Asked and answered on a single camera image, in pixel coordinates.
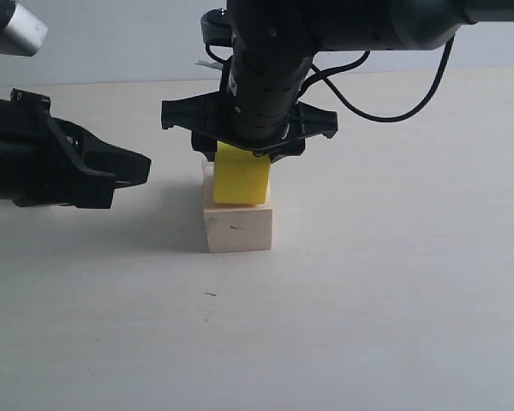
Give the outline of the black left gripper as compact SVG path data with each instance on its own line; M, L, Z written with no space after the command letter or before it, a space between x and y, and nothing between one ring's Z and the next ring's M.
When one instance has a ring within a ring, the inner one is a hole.
M49 97L0 98L0 200L19 207L108 209L116 189L147 182L152 161L51 115Z

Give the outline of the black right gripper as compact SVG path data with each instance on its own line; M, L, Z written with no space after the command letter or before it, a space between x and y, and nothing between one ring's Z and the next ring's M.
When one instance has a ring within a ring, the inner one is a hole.
M300 157L305 139L330 139L338 131L336 112L298 98L311 62L310 57L272 60L258 70L246 52L236 51L224 65L216 92L162 102L162 129L190 131L193 150L208 162L215 161L219 142L271 164Z

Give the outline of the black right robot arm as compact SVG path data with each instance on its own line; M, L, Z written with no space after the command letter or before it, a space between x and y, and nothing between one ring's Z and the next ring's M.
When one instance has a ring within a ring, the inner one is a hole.
M165 100L163 129L191 133L213 160L225 143L278 161L301 155L307 138L331 138L335 112L302 102L329 70L321 52L450 51L458 28L514 22L514 1L229 1L200 20L206 47L228 47L216 92Z

